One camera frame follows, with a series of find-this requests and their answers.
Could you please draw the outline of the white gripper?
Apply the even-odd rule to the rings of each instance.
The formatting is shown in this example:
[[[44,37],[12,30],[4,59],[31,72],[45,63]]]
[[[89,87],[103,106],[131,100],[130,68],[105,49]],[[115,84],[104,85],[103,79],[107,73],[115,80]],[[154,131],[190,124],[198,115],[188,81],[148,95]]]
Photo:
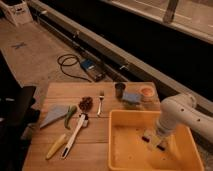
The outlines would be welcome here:
[[[158,149],[161,151],[165,151],[166,145],[168,144],[168,137],[170,136],[169,133],[162,133],[159,130],[148,129],[147,130],[147,137],[142,136],[142,140],[145,142],[149,142],[154,146],[157,146]]]

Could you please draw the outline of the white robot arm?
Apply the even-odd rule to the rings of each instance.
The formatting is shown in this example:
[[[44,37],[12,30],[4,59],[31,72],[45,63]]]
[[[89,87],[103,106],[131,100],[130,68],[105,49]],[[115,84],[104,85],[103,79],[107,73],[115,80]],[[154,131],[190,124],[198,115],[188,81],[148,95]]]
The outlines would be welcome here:
[[[152,148],[163,149],[162,143],[179,124],[184,124],[213,143],[213,117],[196,109],[197,100],[190,93],[180,93],[161,101],[161,113],[155,121],[155,129],[146,129],[142,139]]]

